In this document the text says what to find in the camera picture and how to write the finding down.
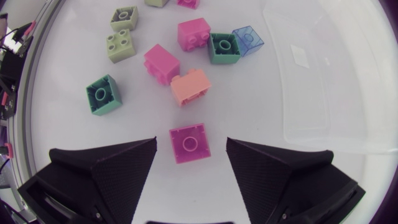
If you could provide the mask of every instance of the metal frame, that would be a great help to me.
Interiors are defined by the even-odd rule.
[[[21,210],[27,209],[27,206],[17,189],[37,172],[30,132],[30,111],[36,70],[45,40],[64,2],[65,0],[47,1],[37,16],[37,27],[33,32],[34,38],[27,53],[19,84],[16,115],[8,119],[8,142],[13,145],[14,159],[10,160],[13,172],[8,173],[7,178]]]

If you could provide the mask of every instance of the transparent plastic container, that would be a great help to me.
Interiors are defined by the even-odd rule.
[[[397,44],[378,1],[260,2],[279,62],[286,141],[397,152]]]

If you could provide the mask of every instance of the orange lego brick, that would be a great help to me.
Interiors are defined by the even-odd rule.
[[[180,106],[204,96],[211,87],[211,83],[202,69],[191,69],[184,77],[177,75],[173,77],[170,85],[174,98]]]

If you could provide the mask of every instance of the white table surface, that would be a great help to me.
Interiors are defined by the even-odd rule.
[[[131,31],[137,55],[113,64],[105,38],[116,8],[137,5],[139,22]],[[192,53],[177,43],[177,24],[204,17],[212,32],[230,33],[253,26],[266,43],[235,65],[211,65],[207,49]],[[47,37],[32,96],[32,143],[37,170],[49,164],[49,150],[86,149],[157,136],[158,151],[133,223],[249,223],[226,154],[226,138],[301,151],[282,130],[282,91],[277,57],[257,1],[202,1],[193,11],[170,1],[163,9],[144,1],[67,1]],[[143,66],[144,54],[162,45],[190,68],[205,71],[212,87],[183,108],[169,86],[160,86]],[[85,87],[110,74],[118,84],[122,107],[104,116],[90,112]],[[211,157],[177,165],[169,130],[204,123]],[[345,223],[367,223],[389,187],[397,156],[335,152],[333,164],[367,191]]]

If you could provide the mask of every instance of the light green lego brick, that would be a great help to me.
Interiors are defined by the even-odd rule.
[[[210,34],[208,51],[212,64],[236,63],[241,58],[234,34]]]
[[[169,0],[145,0],[148,6],[163,7]]]
[[[117,9],[111,20],[113,31],[119,32],[123,29],[133,30],[136,28],[138,21],[137,6],[124,7]]]
[[[92,114],[101,116],[122,105],[118,86],[110,75],[86,87],[86,92]]]
[[[106,38],[108,57],[113,63],[118,63],[136,54],[129,29],[121,30]]]

